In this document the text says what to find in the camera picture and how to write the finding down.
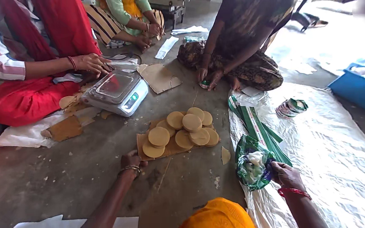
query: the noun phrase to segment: woman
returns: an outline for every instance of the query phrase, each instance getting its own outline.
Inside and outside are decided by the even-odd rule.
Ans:
[[[206,76],[213,89],[226,76],[234,90],[240,82],[261,91],[279,87],[283,78],[277,64],[259,49],[290,19],[295,0],[224,0],[205,42],[180,46],[178,60]]]
[[[95,35],[108,48],[130,42],[145,52],[150,36],[163,36],[163,14],[152,10],[148,0],[98,0],[84,7]]]
[[[148,165],[147,161],[140,160],[137,151],[122,156],[120,164],[118,179],[82,228],[111,228],[133,180],[140,174],[141,168]],[[281,185],[283,196],[298,227],[327,228],[311,199],[307,197],[299,172],[284,163],[273,161],[271,164],[275,171],[273,180]],[[255,225],[239,204],[216,198],[197,210],[180,228],[255,228]]]
[[[80,88],[66,73],[99,76],[100,55],[79,0],[0,0],[0,134],[60,109]]]

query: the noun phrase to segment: red bangle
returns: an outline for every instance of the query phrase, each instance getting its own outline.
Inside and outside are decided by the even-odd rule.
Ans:
[[[312,198],[311,198],[311,196],[309,194],[307,194],[304,191],[301,191],[301,190],[298,190],[298,189],[294,189],[294,188],[280,188],[280,189],[277,190],[277,192],[278,192],[278,194],[280,194],[284,198],[285,198],[284,193],[292,192],[292,193],[296,193],[296,194],[303,195],[303,196],[307,197],[308,199],[312,200]]]
[[[70,56],[67,56],[67,58],[70,60],[71,64],[73,65],[74,71],[77,71],[78,69],[77,69],[77,66],[75,65],[73,58]]]

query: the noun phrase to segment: pink striped shirt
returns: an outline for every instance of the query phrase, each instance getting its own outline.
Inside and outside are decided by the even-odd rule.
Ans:
[[[28,7],[18,1],[16,3],[29,16],[29,20],[32,21],[38,31],[43,35],[43,23],[33,14],[33,5],[31,2],[28,1]],[[3,20],[0,22],[0,79],[25,80],[26,69],[24,61],[33,61],[33,59],[27,55],[23,45],[13,39],[8,26]]]

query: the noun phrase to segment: blue container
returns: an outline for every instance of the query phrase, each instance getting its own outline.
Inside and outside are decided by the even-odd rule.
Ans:
[[[328,85],[333,93],[341,96],[365,109],[365,77],[362,77],[350,69],[362,65],[352,63],[344,69],[344,75],[340,76]]]

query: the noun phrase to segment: bangle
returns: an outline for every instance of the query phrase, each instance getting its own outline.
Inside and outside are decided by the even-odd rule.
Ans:
[[[73,58],[70,56],[67,56],[67,58],[68,58],[68,60],[70,60],[71,64],[73,65],[74,71],[77,71],[78,69],[77,69],[77,66],[75,65]]]
[[[136,178],[140,176],[140,172],[142,171],[139,166],[126,166],[125,168],[121,169],[118,173],[118,176],[125,170],[135,170],[136,172]]]
[[[278,192],[278,194],[280,194],[284,198],[285,198],[284,193],[292,192],[292,193],[300,194],[300,195],[305,196],[308,199],[312,200],[312,198],[311,198],[311,196],[309,194],[307,194],[306,192],[301,191],[299,189],[294,189],[294,188],[280,188],[280,189],[277,190],[277,192]]]

